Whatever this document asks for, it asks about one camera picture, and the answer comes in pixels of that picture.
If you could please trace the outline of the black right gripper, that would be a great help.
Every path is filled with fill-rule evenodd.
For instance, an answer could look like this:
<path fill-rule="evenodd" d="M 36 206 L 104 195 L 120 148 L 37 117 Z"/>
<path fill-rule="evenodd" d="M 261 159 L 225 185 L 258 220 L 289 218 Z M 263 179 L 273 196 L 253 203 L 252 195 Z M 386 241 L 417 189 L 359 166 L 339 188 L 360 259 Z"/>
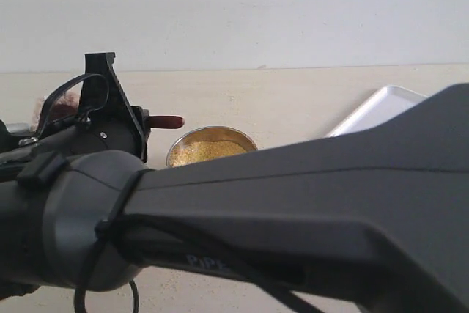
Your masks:
<path fill-rule="evenodd" d="M 58 151 L 66 157 L 85 155 L 105 150 L 121 150 L 147 161 L 147 141 L 150 129 L 147 125 L 149 112 L 140 106 L 132 107 L 137 125 L 143 138 L 136 135 L 135 125 L 117 119 L 97 120 L 91 125 L 82 125 L 74 121 L 63 129 L 52 127 L 53 133 L 36 144 L 36 153 Z"/>

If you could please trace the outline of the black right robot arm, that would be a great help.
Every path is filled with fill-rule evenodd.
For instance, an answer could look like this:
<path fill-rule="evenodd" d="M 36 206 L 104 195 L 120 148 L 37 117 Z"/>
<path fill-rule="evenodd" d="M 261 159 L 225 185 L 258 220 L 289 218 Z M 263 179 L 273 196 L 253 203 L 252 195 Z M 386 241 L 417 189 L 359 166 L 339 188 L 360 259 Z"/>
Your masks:
<path fill-rule="evenodd" d="M 148 266 L 369 312 L 468 310 L 468 85 L 368 130 L 153 170 L 46 153 L 1 184 L 1 295 L 113 290 Z"/>

